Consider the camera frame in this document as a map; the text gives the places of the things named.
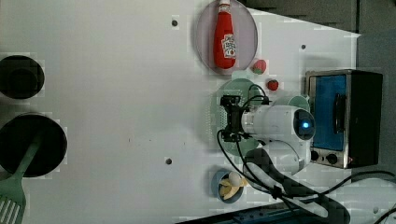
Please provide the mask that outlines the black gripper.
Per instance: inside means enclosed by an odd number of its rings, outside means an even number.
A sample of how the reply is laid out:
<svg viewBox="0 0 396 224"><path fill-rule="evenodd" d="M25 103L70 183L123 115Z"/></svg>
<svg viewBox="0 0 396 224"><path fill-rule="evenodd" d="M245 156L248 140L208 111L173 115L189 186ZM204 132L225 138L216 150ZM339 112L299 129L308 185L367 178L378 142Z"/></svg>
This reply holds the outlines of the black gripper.
<svg viewBox="0 0 396 224"><path fill-rule="evenodd" d="M242 115L246 109L239 105L240 99L237 95L223 95L220 98L220 105L225 109L227 116L227 124L221 134L225 142L236 143L249 138L249 134L242 127Z"/></svg>

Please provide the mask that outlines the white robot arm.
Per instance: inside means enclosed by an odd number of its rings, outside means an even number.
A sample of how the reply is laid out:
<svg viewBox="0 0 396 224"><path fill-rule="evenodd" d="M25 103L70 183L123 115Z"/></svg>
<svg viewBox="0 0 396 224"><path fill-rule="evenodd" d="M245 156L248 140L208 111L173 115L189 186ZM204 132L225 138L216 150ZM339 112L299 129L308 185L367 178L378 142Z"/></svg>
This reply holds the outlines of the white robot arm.
<svg viewBox="0 0 396 224"><path fill-rule="evenodd" d="M227 114L227 124L217 134L220 143L239 145L242 140L252 138L261 144L239 153L242 168L238 173L249 184L266 189L286 206L295 205L321 222L350 223L350 214L341 203L294 177L311 160L309 147L316 123L309 111L267 102L241 104L238 95L223 95L220 105Z"/></svg>

